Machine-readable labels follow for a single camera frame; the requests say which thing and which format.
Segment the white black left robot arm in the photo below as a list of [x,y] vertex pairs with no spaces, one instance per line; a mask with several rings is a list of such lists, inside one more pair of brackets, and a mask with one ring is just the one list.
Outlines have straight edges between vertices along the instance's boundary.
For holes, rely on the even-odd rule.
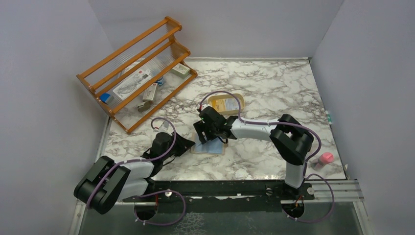
[[137,159],[116,163],[101,156],[77,184],[73,195],[99,214],[107,213],[117,201],[137,196],[153,197],[152,177],[170,157],[180,157],[195,145],[179,134],[160,132],[152,145]]

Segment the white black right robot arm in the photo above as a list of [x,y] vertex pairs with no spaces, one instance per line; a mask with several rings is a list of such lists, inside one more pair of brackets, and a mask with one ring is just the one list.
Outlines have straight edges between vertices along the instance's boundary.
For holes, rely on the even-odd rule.
[[301,194],[306,156],[313,141],[320,140],[313,130],[301,125],[288,114],[274,120],[243,119],[240,115],[224,117],[209,105],[201,106],[198,112],[200,120],[193,126],[202,144],[214,139],[224,143],[237,139],[272,142],[286,161],[283,195],[295,199]]

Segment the tan leather card holder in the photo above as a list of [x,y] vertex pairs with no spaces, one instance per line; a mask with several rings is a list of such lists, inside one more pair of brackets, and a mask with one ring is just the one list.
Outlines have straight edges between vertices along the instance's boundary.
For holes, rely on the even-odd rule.
[[219,139],[207,141],[205,144],[202,144],[196,133],[192,133],[191,140],[195,142],[195,145],[190,149],[192,154],[224,155],[225,149],[228,146]]

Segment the orange wooden rack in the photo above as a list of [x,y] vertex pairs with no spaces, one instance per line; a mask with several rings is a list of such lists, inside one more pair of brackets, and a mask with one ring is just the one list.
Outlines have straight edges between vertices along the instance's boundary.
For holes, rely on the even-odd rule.
[[[190,50],[175,37],[182,28],[177,20],[166,16],[76,76],[104,112],[126,133],[132,133],[197,77],[195,69],[184,61],[191,55]],[[171,72],[178,63],[190,68],[190,74],[186,78],[180,78]],[[138,70],[150,70],[152,79],[128,98],[121,100],[112,90]],[[162,76],[164,85],[160,87],[156,81]],[[103,93],[108,93],[113,98],[108,104],[99,99]],[[152,102],[151,108],[139,113],[137,105],[144,101]]]

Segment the gold credit card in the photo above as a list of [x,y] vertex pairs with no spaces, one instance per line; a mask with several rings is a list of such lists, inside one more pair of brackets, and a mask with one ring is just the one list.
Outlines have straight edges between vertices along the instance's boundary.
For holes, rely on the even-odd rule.
[[224,112],[227,110],[227,106],[226,106],[226,99],[222,98],[222,99],[213,99],[211,101],[213,108],[218,111],[218,112]]

